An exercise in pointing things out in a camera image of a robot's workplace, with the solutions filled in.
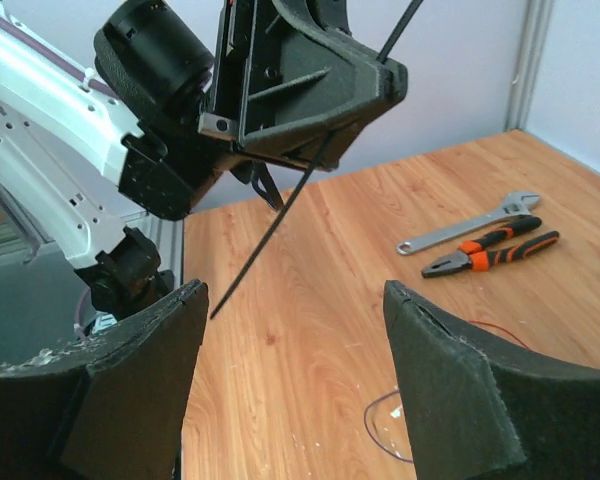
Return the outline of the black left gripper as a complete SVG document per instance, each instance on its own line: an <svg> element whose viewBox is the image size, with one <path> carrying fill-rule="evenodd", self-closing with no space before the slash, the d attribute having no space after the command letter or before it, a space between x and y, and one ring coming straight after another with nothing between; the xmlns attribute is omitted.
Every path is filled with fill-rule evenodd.
<svg viewBox="0 0 600 480"><path fill-rule="evenodd" d="M226 1L201 123L213 170L247 161L333 171L406 97L408 70L354 39L343 1ZM225 132L218 123L228 124Z"/></svg>

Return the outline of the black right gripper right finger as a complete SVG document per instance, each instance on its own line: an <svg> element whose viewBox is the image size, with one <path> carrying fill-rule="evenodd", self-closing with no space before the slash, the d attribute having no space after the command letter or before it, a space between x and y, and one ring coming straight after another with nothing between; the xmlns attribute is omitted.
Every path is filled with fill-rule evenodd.
<svg viewBox="0 0 600 480"><path fill-rule="evenodd" d="M384 285L420 479L600 479L600 369L518 346Z"/></svg>

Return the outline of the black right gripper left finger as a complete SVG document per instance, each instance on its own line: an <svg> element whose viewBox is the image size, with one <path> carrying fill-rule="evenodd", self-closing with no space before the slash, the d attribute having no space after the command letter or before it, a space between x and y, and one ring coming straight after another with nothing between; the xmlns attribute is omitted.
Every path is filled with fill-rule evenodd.
<svg viewBox="0 0 600 480"><path fill-rule="evenodd" d="M209 291L192 280L117 324L0 365L0 479L169 479Z"/></svg>

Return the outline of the black zip tie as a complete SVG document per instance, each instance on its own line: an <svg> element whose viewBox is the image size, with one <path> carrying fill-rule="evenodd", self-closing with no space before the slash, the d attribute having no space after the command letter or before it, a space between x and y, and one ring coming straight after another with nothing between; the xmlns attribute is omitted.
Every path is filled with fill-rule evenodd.
<svg viewBox="0 0 600 480"><path fill-rule="evenodd" d="M415 16L416 12L418 11L418 9L422 5L422 3L423 3L423 0L412 0L409 3L409 5L405 8L400 19L398 20L395 27L391 31L391 34L387 38L386 42L382 46L379 53L376 55L376 57L375 57L376 64L384 65L387 62L391 51L395 47L396 43L400 39L401 35L403 34L404 30L407 28L407 26L413 19L413 17ZM222 296L222 298L219 300L217 305L211 311L210 320L213 320L216 317L216 315L221 311L221 309L224 307L224 305L229 301L230 297L236 291L239 284L244 279L247 272L249 271L251 266L256 261L257 257L260 255L262 250L265 248L266 244L272 238L272 236L274 235L277 228L283 222L285 216L288 214L289 210L291 209L292 205L296 201L297 197L300 195L300 192L303 190L303 188L306 185L306 183L308 182L310 176L316 170L319 163L326 157L327 150L328 150L330 144L333 142L335 135L336 135L335 130L330 130L329 133L326 135L324 141L320 145L320 148L319 148L316 156L309 163L309 166L306 168L306 170L303 173L298 184L292 191L288 201L281 207L279 213L276 215L275 219L273 220L271 225L268 227L265 234L263 235L261 240L258 242L257 246L254 248L254 250L251 253L251 255L249 256L249 258L246 260L246 262L243 265L243 267L241 268L240 272L236 275L235 279L232 281L230 286L227 288L227 290L224 293L224 295Z"/></svg>

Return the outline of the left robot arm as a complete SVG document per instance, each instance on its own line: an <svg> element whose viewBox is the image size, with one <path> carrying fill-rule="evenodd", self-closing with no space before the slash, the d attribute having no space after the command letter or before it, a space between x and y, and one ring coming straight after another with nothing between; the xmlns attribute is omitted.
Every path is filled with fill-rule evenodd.
<svg viewBox="0 0 600 480"><path fill-rule="evenodd" d="M118 192L180 221L225 174L279 215L269 169L337 169L399 104L408 71L351 34L343 1L227 1L208 49L164 1L125 1L84 68L0 2L0 184L117 319L169 293L156 245L125 225L37 138L71 147Z"/></svg>

